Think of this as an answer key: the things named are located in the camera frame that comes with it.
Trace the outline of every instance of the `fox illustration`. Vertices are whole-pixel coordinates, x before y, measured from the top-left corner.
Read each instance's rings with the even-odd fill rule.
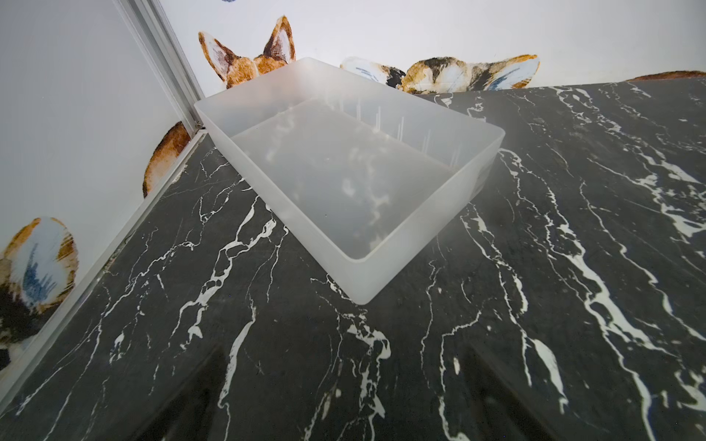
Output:
[[[294,53],[292,28],[285,16],[277,20],[262,55],[254,60],[237,56],[206,32],[198,33],[198,41],[201,43],[206,60],[228,89],[297,59]]]
[[[466,63],[452,56],[418,61],[407,69],[384,66],[357,57],[341,68],[407,93],[518,89],[527,86],[539,68],[537,55],[520,55],[495,63]]]
[[[38,217],[10,240],[0,255],[0,370],[68,296],[77,269],[73,237],[58,219]]]
[[[146,198],[147,194],[167,174],[189,141],[191,141],[191,136],[181,121],[167,131],[155,152],[152,153],[152,158],[145,169],[145,179],[142,181],[143,197]]]
[[[642,81],[642,80],[672,80],[674,78],[702,78],[706,77],[706,72],[702,71],[671,71],[662,73],[653,73],[652,75],[643,75],[627,81]]]

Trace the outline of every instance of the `black marble surface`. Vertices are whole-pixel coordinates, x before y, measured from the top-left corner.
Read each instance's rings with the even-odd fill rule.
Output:
[[[427,98],[507,135],[481,194],[372,302],[204,143],[0,439],[100,439],[220,346],[213,440],[466,440],[471,341],[602,439],[706,438],[706,82]]]

